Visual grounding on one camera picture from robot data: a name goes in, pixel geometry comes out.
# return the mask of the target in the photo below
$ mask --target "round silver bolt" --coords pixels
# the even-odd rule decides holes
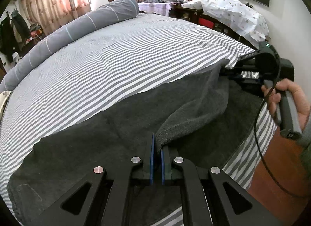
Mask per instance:
[[[101,166],[96,166],[94,168],[95,173],[102,173],[103,171],[104,171],[104,168],[102,168]]]
[[[215,173],[215,174],[218,174],[218,173],[220,173],[220,169],[219,169],[217,166],[213,166],[213,167],[211,168],[211,172],[212,172],[212,173]]]
[[[132,158],[131,158],[131,161],[132,161],[133,163],[139,163],[139,162],[140,162],[140,157],[132,157]]]
[[[175,161],[176,163],[182,163],[182,162],[183,162],[183,158],[182,158],[182,157],[175,157],[175,158],[174,158],[174,161]]]

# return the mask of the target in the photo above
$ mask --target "gray sleeve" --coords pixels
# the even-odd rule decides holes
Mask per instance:
[[[297,140],[297,143],[302,147],[307,147],[311,143],[311,114],[309,115],[309,120],[304,128],[302,137]]]

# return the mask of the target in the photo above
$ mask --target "bed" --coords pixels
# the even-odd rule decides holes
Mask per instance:
[[[14,81],[14,90],[10,83],[5,86],[13,92],[1,121],[0,194],[12,213],[8,181],[42,137],[89,119],[126,97],[195,73],[220,59],[228,59],[228,66],[232,67],[240,55],[253,51],[219,32],[184,20],[139,14],[135,0],[129,0],[126,8],[135,12],[131,19],[120,19],[121,14],[111,5],[100,9],[104,8],[116,15],[116,23],[100,28],[92,15],[87,14],[90,25],[94,24],[93,32],[71,41],[74,36],[70,34],[70,26],[66,27],[72,38],[69,44],[57,51],[49,48],[49,57],[37,64],[32,62],[25,75],[19,70],[22,65],[8,75],[18,77],[19,81]],[[42,46],[48,46],[46,41],[51,39],[51,35],[45,38]],[[275,130],[276,125],[264,107],[258,120],[263,153]],[[250,132],[223,170],[247,189],[259,161]],[[179,208],[155,225],[181,224]]]
[[[169,11],[172,9],[172,3],[157,3],[157,2],[140,2],[138,3],[139,10],[146,14],[157,14],[168,16]]]

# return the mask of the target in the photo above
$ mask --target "hanging clothes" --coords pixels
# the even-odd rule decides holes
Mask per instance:
[[[30,31],[24,18],[19,14],[17,9],[12,12],[12,24],[22,38],[22,42],[29,38]]]
[[[13,53],[20,52],[9,17],[0,24],[0,51],[7,56],[9,63],[13,62]]]

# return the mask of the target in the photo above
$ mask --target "reddish brown floor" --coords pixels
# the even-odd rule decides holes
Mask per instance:
[[[300,146],[282,138],[277,131],[264,159],[282,186],[295,194],[306,195],[310,183],[299,160],[301,151]],[[262,162],[256,167],[248,192],[284,225],[292,225],[308,203],[307,199],[293,198],[284,193],[271,179]]]

